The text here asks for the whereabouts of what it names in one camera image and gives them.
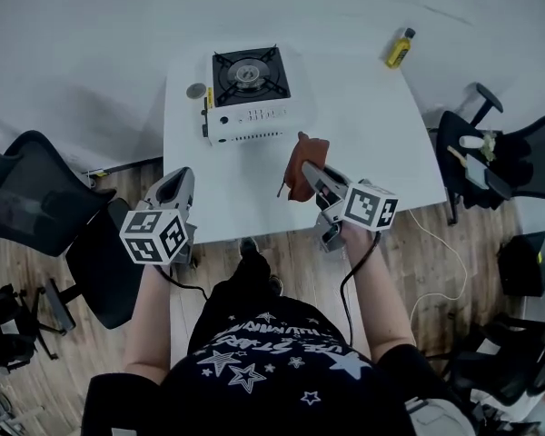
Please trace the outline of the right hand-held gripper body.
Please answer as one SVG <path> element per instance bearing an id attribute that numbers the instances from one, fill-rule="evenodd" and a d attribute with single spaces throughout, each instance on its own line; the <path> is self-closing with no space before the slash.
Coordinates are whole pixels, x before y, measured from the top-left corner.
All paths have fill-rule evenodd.
<path id="1" fill-rule="evenodd" d="M 398 210 L 399 198 L 379 186 L 366 182 L 351 183 L 343 201 L 330 207 L 319 207 L 315 229 L 326 252 L 343 246 L 342 223 L 348 222 L 363 230 L 377 233 L 388 230 Z"/>

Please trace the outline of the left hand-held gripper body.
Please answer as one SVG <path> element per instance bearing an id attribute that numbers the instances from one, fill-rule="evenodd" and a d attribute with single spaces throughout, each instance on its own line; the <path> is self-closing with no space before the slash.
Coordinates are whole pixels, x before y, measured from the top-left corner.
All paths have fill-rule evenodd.
<path id="1" fill-rule="evenodd" d="M 171 265 L 192 261 L 196 227 L 187 222 L 190 206 L 153 207 L 139 203 L 128 211 L 119 235 L 136 264 Z"/>

